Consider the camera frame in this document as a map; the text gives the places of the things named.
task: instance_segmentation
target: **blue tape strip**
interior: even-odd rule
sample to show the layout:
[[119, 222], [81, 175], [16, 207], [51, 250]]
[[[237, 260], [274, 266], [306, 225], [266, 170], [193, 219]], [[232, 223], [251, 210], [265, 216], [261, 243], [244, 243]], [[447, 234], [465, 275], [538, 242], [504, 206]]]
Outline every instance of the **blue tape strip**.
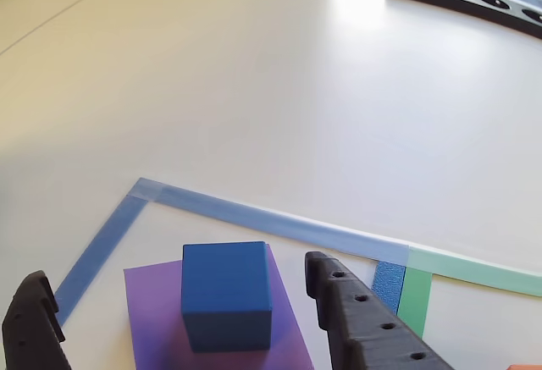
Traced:
[[155, 202], [346, 254], [407, 265], [408, 246], [363, 235], [354, 230], [329, 227], [170, 185], [162, 188]]
[[374, 272], [373, 292], [396, 315], [403, 290], [405, 267], [391, 262], [379, 262]]
[[126, 196], [69, 270], [54, 294], [60, 309], [57, 319], [61, 325], [146, 204], [147, 200]]
[[154, 202], [164, 186], [166, 185], [158, 181], [139, 178], [135, 185], [132, 186], [130, 192], [128, 192], [128, 195]]

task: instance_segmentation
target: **gray line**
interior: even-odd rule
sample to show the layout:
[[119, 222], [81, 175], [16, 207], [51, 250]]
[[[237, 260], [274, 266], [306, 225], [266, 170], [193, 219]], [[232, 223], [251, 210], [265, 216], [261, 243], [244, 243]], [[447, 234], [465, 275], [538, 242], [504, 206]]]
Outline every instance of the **gray line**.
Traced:
[[7, 51], [11, 50], [13, 47], [15, 47], [17, 44], [19, 44], [21, 41], [23, 41], [26, 37], [28, 37], [29, 35], [31, 34], [34, 34], [35, 31], [38, 31], [40, 30], [44, 25], [46, 25], [47, 23], [49, 23], [50, 21], [52, 20], [55, 20], [60, 14], [63, 14], [63, 13], [66, 13], [68, 10], [70, 10], [71, 8], [73, 8], [74, 6], [76, 6], [77, 4], [83, 2], [84, 0], [76, 0], [74, 3], [70, 4], [68, 7], [66, 8], [63, 8], [62, 10], [60, 10], [58, 13], [56, 13], [53, 17], [50, 17], [49, 19], [45, 20], [43, 23], [41, 23], [40, 25], [37, 25], [36, 27], [34, 27], [32, 30], [30, 30], [29, 32], [27, 32], [26, 34], [24, 34], [22, 37], [20, 37], [19, 39], [15, 40], [14, 42], [12, 42], [9, 46], [7, 46], [6, 48], [4, 48], [2, 51], [0, 51], [0, 57], [2, 57], [2, 55], [4, 55]]

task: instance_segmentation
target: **white tabletop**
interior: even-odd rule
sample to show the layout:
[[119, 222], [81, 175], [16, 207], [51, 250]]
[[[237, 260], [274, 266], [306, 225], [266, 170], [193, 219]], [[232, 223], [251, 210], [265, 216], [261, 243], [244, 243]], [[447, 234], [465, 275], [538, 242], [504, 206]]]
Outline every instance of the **white tabletop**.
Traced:
[[[141, 176], [542, 268], [533, 37], [407, 0], [0, 0], [0, 23], [0, 312], [31, 271], [58, 287]], [[133, 368], [122, 268], [200, 236], [271, 244], [329, 368], [302, 288], [314, 247], [157, 205], [66, 324], [74, 368]], [[542, 363], [540, 307], [436, 279], [425, 337], [459, 370]]]

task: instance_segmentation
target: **green tape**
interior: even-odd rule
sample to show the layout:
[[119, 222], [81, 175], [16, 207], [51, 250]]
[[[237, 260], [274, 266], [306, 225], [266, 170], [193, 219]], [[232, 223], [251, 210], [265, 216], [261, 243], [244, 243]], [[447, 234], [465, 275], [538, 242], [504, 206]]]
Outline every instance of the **green tape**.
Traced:
[[501, 268], [486, 262], [476, 262], [411, 246], [407, 266], [468, 283], [542, 296], [542, 277], [539, 275]]
[[425, 328], [432, 273], [406, 268], [397, 315], [420, 338]]

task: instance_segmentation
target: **purple square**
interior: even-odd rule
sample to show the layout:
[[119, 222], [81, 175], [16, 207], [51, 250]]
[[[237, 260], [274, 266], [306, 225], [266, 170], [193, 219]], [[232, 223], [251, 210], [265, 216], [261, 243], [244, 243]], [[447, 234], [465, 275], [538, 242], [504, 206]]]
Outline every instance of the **purple square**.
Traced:
[[193, 353], [180, 315], [182, 261], [124, 271], [137, 370], [313, 370], [268, 246], [273, 329], [269, 351]]

